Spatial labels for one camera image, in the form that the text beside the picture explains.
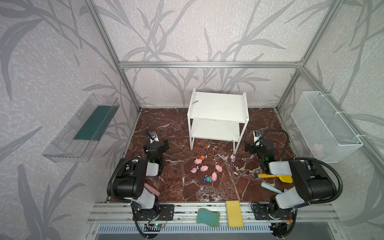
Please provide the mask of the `clear plastic wall bin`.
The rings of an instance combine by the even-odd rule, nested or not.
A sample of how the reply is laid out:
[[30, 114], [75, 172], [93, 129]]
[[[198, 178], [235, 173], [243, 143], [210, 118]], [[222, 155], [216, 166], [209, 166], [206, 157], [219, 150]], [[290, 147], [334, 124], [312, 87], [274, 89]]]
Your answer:
[[43, 156], [54, 163], [88, 162], [119, 107], [117, 97], [90, 94]]

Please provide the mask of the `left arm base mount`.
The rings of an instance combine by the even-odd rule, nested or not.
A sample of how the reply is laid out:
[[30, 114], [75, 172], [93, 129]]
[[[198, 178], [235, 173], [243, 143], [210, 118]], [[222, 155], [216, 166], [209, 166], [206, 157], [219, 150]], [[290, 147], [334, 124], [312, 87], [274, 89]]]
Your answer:
[[155, 205], [152, 209], [139, 209], [133, 207], [133, 214], [137, 221], [172, 221], [175, 213], [175, 205], [160, 204]]

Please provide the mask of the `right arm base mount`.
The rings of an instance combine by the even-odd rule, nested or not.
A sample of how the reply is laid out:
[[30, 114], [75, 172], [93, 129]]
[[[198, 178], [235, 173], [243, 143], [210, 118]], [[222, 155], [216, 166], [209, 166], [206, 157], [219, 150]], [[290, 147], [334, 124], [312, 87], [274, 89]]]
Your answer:
[[256, 220], [288, 222], [294, 216], [292, 209], [280, 209], [274, 204], [253, 202], [250, 207]]

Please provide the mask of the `yellow sponge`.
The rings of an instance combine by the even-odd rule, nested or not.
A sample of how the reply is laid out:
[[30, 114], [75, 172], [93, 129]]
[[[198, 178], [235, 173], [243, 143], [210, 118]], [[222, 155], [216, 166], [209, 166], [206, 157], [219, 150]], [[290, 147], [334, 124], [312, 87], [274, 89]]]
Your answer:
[[226, 201], [229, 228], [243, 228], [243, 216], [239, 201]]

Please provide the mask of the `pink pig toy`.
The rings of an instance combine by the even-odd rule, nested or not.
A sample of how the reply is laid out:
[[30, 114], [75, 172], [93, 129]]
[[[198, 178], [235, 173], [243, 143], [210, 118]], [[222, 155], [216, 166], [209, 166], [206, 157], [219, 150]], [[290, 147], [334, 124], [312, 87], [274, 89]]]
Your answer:
[[218, 175], [216, 172], [212, 173], [212, 181], [215, 182], [218, 179]]
[[203, 161], [201, 159], [195, 159], [194, 163], [200, 165]]
[[223, 168], [219, 165], [215, 165], [215, 169], [218, 171], [218, 172], [222, 172], [223, 171]]
[[205, 165], [200, 167], [201, 172], [206, 172], [208, 169], [209, 167]]

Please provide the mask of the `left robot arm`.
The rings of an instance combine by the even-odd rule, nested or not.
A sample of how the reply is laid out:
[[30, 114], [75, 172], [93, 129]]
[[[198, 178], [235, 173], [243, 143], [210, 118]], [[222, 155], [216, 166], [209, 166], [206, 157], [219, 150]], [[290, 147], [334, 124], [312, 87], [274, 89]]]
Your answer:
[[144, 147], [147, 158], [122, 158], [107, 186], [107, 194], [121, 203], [130, 203], [135, 210], [160, 210], [158, 197], [146, 187], [147, 177], [158, 177], [165, 166], [164, 153], [169, 143], [152, 142]]

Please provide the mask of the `yellow toy spatula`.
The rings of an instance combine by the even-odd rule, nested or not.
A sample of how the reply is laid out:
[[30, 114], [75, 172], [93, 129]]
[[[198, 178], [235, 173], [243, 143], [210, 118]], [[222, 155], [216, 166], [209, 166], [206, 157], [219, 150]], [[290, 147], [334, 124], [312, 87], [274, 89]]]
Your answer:
[[283, 183], [292, 184], [293, 178], [291, 176], [285, 175], [268, 175], [268, 174], [258, 174], [259, 179], [268, 179], [268, 178], [278, 178]]

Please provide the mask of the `teal blue Doraemon figure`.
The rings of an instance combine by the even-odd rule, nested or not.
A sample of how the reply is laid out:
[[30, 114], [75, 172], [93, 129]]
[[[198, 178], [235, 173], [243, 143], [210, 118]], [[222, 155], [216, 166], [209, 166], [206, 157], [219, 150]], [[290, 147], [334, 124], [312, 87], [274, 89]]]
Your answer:
[[206, 183], [210, 183], [210, 182], [212, 182], [213, 180], [212, 180], [212, 177], [210, 177], [210, 176], [205, 176], [204, 177], [204, 182], [206, 182]]

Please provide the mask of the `pink Doraemon figure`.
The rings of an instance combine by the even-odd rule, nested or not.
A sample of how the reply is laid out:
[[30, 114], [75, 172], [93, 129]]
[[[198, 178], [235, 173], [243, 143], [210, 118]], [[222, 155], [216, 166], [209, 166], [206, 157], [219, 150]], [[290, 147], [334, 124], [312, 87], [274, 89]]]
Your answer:
[[195, 167], [195, 168], [191, 169], [191, 173], [193, 173], [193, 174], [197, 173], [199, 170], [200, 170], [199, 167]]

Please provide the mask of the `teal toy utensil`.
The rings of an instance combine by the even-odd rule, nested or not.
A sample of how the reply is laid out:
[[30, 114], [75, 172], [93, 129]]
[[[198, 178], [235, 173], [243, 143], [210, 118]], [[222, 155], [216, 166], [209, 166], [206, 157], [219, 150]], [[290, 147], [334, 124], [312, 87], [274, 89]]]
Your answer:
[[279, 189], [275, 188], [274, 186], [269, 185], [269, 184], [267, 184], [265, 182], [261, 182], [261, 187], [264, 188], [264, 189], [267, 189], [269, 191], [272, 191], [274, 193], [277, 193], [277, 194], [283, 193], [281, 190], [279, 190]]

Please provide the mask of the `green circuit board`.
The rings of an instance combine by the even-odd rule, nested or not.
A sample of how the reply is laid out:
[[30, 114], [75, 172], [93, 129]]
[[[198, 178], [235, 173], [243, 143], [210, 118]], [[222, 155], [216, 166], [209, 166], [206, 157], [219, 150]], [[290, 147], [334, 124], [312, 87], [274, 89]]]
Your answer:
[[150, 232], [159, 232], [161, 229], [164, 229], [166, 227], [166, 223], [148, 223], [145, 225], [146, 230]]

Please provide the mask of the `white two-tier shelf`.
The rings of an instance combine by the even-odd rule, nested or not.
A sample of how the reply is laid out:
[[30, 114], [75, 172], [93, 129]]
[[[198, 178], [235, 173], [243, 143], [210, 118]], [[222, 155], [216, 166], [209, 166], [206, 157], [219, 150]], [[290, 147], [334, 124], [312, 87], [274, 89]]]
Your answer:
[[190, 149], [196, 139], [233, 143], [233, 154], [249, 123], [247, 95], [205, 93], [193, 90], [188, 112]]

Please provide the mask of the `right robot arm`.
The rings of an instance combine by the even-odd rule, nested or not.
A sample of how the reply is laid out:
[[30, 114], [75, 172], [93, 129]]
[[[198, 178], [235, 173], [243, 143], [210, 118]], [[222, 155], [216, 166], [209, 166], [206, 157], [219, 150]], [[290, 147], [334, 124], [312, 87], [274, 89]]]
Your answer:
[[281, 175], [292, 179], [292, 188], [271, 198], [268, 206], [271, 215], [278, 211], [330, 203], [342, 194], [344, 186], [339, 173], [318, 159], [297, 157], [276, 161], [274, 145], [261, 139], [253, 144], [246, 143], [245, 150], [257, 155], [260, 166], [267, 175]]

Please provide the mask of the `pink object in basket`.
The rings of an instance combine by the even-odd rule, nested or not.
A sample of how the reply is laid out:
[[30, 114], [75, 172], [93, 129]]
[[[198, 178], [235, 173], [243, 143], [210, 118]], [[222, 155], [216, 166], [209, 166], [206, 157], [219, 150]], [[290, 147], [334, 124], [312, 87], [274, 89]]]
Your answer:
[[312, 152], [313, 152], [313, 155], [316, 159], [321, 160], [325, 155], [324, 145], [314, 144], [312, 147]]

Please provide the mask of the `green blue sponge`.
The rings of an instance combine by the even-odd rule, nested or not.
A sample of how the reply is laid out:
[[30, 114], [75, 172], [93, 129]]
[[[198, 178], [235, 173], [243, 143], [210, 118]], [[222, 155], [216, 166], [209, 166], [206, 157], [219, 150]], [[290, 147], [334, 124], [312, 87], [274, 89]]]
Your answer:
[[212, 212], [208, 209], [200, 208], [197, 215], [197, 224], [205, 224], [212, 228], [220, 226], [220, 213]]

